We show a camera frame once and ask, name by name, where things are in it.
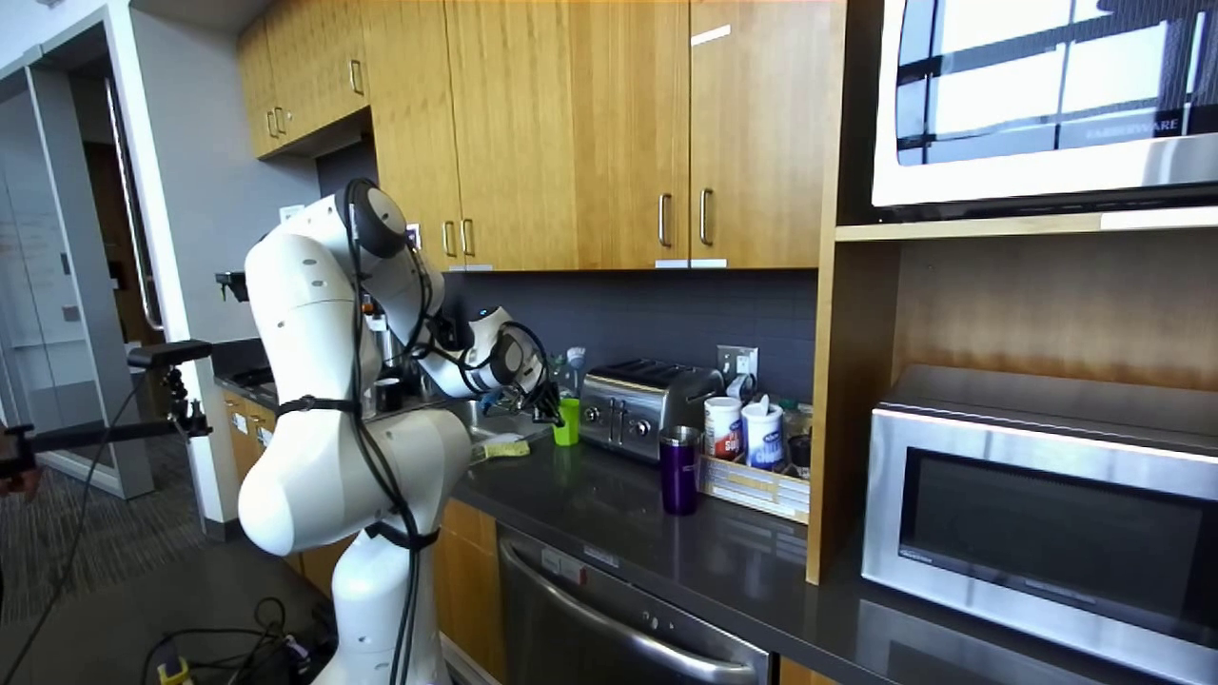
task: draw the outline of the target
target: stainless steel microwave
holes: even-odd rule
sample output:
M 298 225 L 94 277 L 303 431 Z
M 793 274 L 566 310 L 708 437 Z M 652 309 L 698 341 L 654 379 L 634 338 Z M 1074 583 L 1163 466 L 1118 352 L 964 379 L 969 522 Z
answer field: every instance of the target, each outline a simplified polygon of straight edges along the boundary
M 883 0 L 871 206 L 1218 200 L 1218 0 Z
M 863 578 L 1218 680 L 1218 395 L 912 369 L 871 411 Z

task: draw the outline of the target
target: gray backsplash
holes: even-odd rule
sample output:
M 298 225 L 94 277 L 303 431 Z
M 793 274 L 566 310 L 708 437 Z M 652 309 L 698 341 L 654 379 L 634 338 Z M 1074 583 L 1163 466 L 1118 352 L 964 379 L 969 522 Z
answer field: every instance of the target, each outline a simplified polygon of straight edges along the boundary
M 715 341 L 761 350 L 761 388 L 810 395 L 816 274 L 448 274 L 468 310 L 506 305 L 549 350 L 586 347 L 591 364 L 652 359 L 715 364 Z

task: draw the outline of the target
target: white robot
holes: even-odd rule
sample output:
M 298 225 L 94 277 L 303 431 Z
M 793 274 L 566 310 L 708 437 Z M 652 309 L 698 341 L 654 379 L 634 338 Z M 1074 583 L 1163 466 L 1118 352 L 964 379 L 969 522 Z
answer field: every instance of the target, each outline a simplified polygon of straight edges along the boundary
M 542 341 L 502 309 L 446 319 L 443 277 L 368 184 L 292 212 L 242 269 L 278 426 L 240 488 L 240 526 L 274 555 L 356 534 L 330 578 L 340 649 L 314 680 L 448 680 L 426 545 L 473 437 L 454 411 L 384 411 L 378 395 L 406 361 L 448 401 L 520 390 L 550 411 Z

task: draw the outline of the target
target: toaster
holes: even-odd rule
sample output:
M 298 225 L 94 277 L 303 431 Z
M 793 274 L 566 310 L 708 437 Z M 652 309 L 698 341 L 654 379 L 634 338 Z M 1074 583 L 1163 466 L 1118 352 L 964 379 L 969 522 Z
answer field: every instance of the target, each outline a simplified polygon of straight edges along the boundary
M 668 426 L 703 423 L 708 369 L 667 361 L 615 361 L 583 375 L 583 440 L 658 460 Z

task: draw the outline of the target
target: dark countertop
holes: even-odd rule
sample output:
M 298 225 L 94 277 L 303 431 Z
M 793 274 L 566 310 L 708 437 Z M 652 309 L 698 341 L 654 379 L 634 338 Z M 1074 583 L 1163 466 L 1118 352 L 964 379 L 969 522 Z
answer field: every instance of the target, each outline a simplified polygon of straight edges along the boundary
M 654 466 L 592 444 L 483 460 L 460 503 L 583 564 L 615 569 L 686 611 L 833 680 L 1147 680 L 1040 640 L 893 597 L 852 564 L 804 578 L 804 526 L 700 498 L 662 515 Z

